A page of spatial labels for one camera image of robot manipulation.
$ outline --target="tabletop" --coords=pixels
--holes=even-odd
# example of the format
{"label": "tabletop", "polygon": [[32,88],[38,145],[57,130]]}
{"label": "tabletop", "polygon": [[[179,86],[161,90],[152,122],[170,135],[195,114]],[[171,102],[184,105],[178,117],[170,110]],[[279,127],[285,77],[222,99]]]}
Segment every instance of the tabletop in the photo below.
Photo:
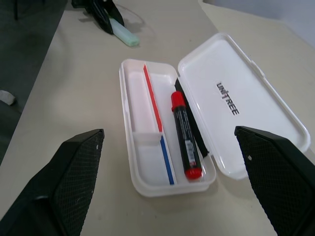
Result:
{"label": "tabletop", "polygon": [[202,193],[145,198],[129,172],[119,83],[127,58],[169,63],[217,32],[193,0],[119,0],[129,48],[68,5],[0,166],[0,217],[27,182],[76,134],[103,128],[105,140],[85,235],[276,235],[248,179],[218,171]]}

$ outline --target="red marker cap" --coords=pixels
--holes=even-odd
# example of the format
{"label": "red marker cap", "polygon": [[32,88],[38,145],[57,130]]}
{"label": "red marker cap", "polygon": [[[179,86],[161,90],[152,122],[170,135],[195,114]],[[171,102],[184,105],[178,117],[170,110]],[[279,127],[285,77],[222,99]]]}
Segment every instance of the red marker cap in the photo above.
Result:
{"label": "red marker cap", "polygon": [[192,168],[185,171],[185,175],[188,179],[195,180],[201,177],[202,169],[201,168]]}
{"label": "red marker cap", "polygon": [[186,107],[184,97],[183,97],[183,94],[181,92],[176,91],[176,92],[172,93],[171,99],[172,99],[172,111],[174,111],[174,109],[176,107],[179,107],[179,106]]}

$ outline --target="white table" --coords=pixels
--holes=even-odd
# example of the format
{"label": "white table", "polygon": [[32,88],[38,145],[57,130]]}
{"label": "white table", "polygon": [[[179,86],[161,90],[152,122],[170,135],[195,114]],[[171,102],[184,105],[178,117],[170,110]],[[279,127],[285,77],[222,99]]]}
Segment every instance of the white table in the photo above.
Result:
{"label": "white table", "polygon": [[69,6],[64,12],[0,166],[0,217],[63,141],[103,128],[96,187],[81,235],[276,235],[248,179],[234,181],[218,171],[203,193],[144,198],[136,192],[129,173],[119,66],[134,58],[176,68],[217,29],[196,0],[119,4],[144,21],[127,22],[139,30],[139,48],[104,33],[82,11]]}

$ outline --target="blue strip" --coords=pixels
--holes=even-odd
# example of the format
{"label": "blue strip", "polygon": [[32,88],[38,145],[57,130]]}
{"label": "blue strip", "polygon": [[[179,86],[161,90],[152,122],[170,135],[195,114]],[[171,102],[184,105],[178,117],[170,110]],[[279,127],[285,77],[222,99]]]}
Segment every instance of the blue strip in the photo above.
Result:
{"label": "blue strip", "polygon": [[165,166],[166,166],[166,171],[167,171],[167,175],[168,175],[169,184],[173,185],[174,184],[174,179],[173,179],[173,175],[172,175],[172,171],[171,171],[171,166],[169,164],[169,160],[168,160],[168,156],[167,156],[167,151],[166,151],[166,146],[165,146],[163,135],[162,135],[162,138],[161,138],[160,142],[161,142],[161,147],[162,147],[162,152],[163,152],[163,156],[164,156],[164,161],[165,161]]}

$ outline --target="unitree logo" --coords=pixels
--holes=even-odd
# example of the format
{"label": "unitree logo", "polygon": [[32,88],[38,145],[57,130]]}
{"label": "unitree logo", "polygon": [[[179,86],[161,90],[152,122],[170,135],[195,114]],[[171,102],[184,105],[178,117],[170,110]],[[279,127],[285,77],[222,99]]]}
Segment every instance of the unitree logo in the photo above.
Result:
{"label": "unitree logo", "polygon": [[222,99],[227,102],[228,107],[231,109],[233,115],[238,115],[240,112],[236,108],[235,104],[233,103],[232,99],[228,95],[228,91],[223,87],[222,83],[218,83],[217,87],[219,91],[221,92]]}

